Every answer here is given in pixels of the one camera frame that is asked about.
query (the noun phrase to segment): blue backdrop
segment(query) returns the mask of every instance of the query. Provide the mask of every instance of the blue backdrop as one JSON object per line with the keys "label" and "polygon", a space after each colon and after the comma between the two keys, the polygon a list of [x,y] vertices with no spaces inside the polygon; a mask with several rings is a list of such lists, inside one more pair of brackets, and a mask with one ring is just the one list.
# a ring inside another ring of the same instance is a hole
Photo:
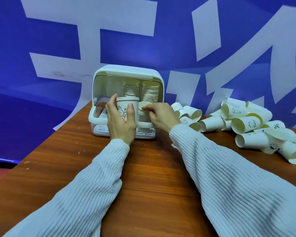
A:
{"label": "blue backdrop", "polygon": [[[26,1],[0,0],[0,159],[15,163],[54,132],[81,92],[79,82],[38,77],[30,55],[82,59],[79,24],[28,18]],[[170,71],[199,74],[191,106],[204,113],[213,97],[207,93],[206,73],[243,47],[283,5],[296,7],[296,0],[217,0],[221,47],[197,61],[191,13],[209,0],[150,1],[157,2],[153,36],[100,25],[100,62],[156,69],[165,89]],[[272,48],[222,87],[244,100],[264,96],[274,118],[294,126],[296,88],[277,103],[272,96]],[[174,102],[176,94],[166,93],[165,101]]]}

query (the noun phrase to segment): wooden table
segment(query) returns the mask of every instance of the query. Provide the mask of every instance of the wooden table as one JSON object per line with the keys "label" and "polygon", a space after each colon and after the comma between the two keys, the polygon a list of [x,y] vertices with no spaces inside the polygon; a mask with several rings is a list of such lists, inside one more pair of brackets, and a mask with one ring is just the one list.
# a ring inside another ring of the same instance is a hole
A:
{"label": "wooden table", "polygon": [[[90,108],[91,103],[0,181],[0,236],[48,202],[109,143],[91,134]],[[240,149],[231,133],[205,135],[296,185],[296,165],[281,156]],[[101,236],[217,236],[179,152],[165,133],[158,139],[131,146],[123,186],[103,219]]]}

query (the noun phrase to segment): white ribbed sweater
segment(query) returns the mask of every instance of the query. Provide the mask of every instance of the white ribbed sweater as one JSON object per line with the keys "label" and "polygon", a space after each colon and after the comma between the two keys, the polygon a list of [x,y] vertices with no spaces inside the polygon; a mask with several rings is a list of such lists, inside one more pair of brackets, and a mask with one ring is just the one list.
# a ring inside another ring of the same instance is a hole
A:
{"label": "white ribbed sweater", "polygon": [[[295,186],[186,125],[174,127],[170,138],[219,236],[296,236]],[[122,187],[128,152],[122,140],[111,140],[71,183],[4,237],[99,237],[101,220]]]}

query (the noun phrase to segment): right hand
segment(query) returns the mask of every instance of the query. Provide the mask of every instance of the right hand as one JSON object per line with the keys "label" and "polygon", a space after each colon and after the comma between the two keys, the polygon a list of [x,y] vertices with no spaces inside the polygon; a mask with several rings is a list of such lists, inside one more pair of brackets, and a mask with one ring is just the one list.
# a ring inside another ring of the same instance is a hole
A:
{"label": "right hand", "polygon": [[170,133],[171,129],[181,124],[179,118],[175,115],[174,110],[168,103],[153,103],[142,107],[143,110],[149,111],[151,122],[159,129]]}

